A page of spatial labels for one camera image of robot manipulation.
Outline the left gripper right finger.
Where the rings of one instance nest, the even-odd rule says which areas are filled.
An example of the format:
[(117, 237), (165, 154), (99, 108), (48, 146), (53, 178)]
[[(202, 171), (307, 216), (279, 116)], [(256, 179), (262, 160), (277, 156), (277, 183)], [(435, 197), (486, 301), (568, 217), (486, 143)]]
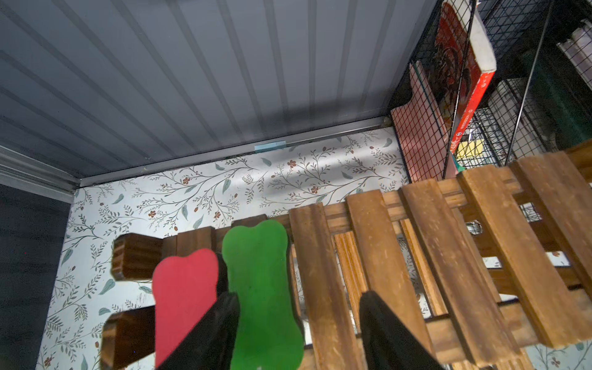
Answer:
[(369, 369), (442, 368), (376, 292), (362, 294), (359, 316)]

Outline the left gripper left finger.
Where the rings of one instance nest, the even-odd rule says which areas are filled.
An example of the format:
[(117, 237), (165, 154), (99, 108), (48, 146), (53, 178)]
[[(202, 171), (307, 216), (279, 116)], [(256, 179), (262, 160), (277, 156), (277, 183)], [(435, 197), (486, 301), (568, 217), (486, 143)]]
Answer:
[(223, 293), (158, 368), (231, 368), (240, 312), (237, 294)]

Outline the green eraser top row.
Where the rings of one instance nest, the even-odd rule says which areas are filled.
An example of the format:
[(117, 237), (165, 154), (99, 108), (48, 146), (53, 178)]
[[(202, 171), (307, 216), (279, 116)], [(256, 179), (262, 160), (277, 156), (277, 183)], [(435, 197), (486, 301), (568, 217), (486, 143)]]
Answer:
[(223, 239), (228, 288), (240, 318), (232, 369), (297, 369), (304, 357), (288, 277), (288, 234), (276, 220), (232, 228)]

